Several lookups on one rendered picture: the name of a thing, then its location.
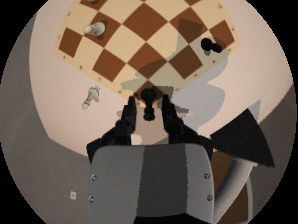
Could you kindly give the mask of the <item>brown and cream chessboard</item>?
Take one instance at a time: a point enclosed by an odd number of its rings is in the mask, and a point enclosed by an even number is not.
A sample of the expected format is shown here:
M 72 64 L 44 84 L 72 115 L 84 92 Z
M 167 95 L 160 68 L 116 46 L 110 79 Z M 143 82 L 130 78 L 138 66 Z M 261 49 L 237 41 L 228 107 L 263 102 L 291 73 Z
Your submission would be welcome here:
M 100 36 L 84 34 L 102 22 Z M 209 38 L 221 53 L 205 51 Z M 74 0 L 52 54 L 144 111 L 141 92 L 156 91 L 154 111 L 242 46 L 220 0 Z

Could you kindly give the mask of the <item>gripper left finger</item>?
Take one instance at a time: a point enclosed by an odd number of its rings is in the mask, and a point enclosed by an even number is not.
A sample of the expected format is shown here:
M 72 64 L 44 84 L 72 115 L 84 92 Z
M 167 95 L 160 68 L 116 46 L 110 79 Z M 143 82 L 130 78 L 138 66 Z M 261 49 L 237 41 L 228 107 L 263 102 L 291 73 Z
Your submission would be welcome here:
M 129 96 L 127 105 L 124 105 L 121 119 L 115 126 L 98 138 L 87 144 L 86 150 L 90 164 L 96 149 L 105 145 L 132 145 L 131 134 L 136 129 L 137 107 L 135 97 Z

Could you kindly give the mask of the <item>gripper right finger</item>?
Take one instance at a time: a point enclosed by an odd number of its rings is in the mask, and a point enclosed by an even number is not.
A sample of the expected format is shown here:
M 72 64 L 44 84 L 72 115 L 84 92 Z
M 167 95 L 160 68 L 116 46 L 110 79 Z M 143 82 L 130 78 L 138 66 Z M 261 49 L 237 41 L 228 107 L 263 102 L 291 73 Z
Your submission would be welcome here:
M 168 94 L 162 96 L 161 111 L 164 130 L 166 130 L 166 132 L 169 134 L 168 144 L 190 142 L 201 144 L 205 148 L 211 162 L 214 149 L 213 140 L 202 135 L 198 135 L 196 131 L 184 124 L 183 119 L 177 116 L 174 104 L 170 103 Z

